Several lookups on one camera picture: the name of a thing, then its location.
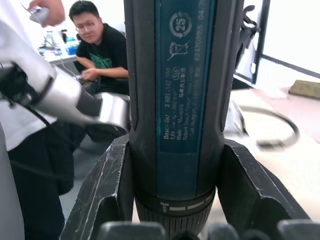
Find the hand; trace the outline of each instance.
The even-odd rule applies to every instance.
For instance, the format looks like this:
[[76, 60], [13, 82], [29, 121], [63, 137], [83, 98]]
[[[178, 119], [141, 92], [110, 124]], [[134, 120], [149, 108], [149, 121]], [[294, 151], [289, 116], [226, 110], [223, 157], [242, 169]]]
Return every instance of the hand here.
[[47, 20], [42, 24], [42, 27], [48, 25], [54, 27], [66, 19], [65, 9], [61, 0], [32, 0], [29, 4], [29, 10], [32, 10], [36, 6], [49, 9], [49, 15]]
[[82, 72], [82, 75], [84, 80], [91, 82], [97, 80], [100, 77], [99, 69], [97, 68], [89, 68], [87, 70], [84, 70]]

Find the hair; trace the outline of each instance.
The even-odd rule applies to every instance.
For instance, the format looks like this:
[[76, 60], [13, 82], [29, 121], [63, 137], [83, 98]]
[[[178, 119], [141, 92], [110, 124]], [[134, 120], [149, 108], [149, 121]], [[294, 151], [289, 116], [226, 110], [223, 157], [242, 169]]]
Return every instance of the hair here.
[[69, 18], [73, 21], [74, 16], [83, 14], [83, 13], [90, 13], [95, 15], [97, 18], [100, 18], [98, 9], [96, 5], [92, 1], [76, 1], [72, 4], [69, 10]]

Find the black t-shirt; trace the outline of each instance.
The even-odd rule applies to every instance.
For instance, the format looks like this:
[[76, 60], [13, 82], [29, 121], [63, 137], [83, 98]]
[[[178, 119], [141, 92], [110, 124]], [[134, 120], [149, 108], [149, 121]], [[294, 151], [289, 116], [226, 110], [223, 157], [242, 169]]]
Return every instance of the black t-shirt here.
[[[81, 41], [76, 55], [93, 61], [98, 69], [122, 67], [128, 70], [126, 38], [121, 32], [106, 23], [103, 24], [101, 44], [96, 45]], [[129, 89], [128, 79], [102, 76], [101, 83], [107, 86], [107, 90], [111, 92], [119, 92], [118, 90], [123, 90], [123, 88]]]

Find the man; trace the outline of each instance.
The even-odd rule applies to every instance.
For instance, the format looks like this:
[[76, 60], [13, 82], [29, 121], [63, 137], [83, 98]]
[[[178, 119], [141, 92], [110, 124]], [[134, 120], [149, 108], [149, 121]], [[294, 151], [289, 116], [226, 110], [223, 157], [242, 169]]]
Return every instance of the man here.
[[77, 60], [87, 68], [84, 80], [92, 81], [88, 92], [129, 95], [126, 39], [122, 33], [103, 23], [91, 1], [76, 1], [69, 11], [82, 41]]
[[[20, 16], [15, 12], [15, 7], [21, 8], [18, 4], [19, 1], [0, 0], [0, 16], [31, 47], [32, 44], [19, 21]], [[47, 7], [50, 10], [43, 26], [54, 26], [65, 19], [61, 0], [35, 0], [30, 3], [30, 9], [35, 6]], [[6, 150], [24, 221], [25, 239], [57, 240], [65, 223], [59, 195], [68, 192], [73, 186], [73, 155], [70, 146], [64, 144], [52, 130], [60, 130], [53, 117], [44, 115], [52, 124], [52, 128], [47, 128], [23, 107], [16, 106], [11, 109], [3, 100], [0, 102], [0, 112]], [[69, 178], [57, 180], [41, 176], [21, 166], [29, 166], [50, 176], [59, 174]]]

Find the cordless screwdriver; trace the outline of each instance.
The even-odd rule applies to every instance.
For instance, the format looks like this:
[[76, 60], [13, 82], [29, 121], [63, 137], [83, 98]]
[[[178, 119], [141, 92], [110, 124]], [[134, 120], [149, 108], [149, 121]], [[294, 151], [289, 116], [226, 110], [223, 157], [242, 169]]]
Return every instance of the cordless screwdriver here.
[[243, 0], [125, 0], [140, 221], [198, 234], [215, 197]]

